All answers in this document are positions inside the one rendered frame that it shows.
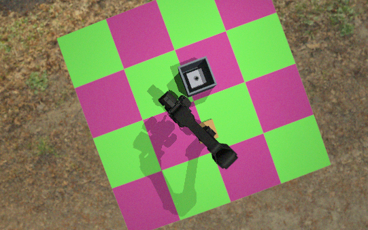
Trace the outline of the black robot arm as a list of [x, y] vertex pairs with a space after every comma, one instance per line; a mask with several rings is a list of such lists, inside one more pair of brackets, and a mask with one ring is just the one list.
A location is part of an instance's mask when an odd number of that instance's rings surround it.
[[222, 169], [228, 169], [237, 159], [237, 153], [228, 145], [221, 144], [215, 138], [215, 132], [208, 126], [201, 127], [189, 109], [190, 100], [181, 95], [178, 100], [167, 91], [159, 101], [169, 109], [169, 117], [178, 124], [188, 127], [211, 152], [213, 160]]

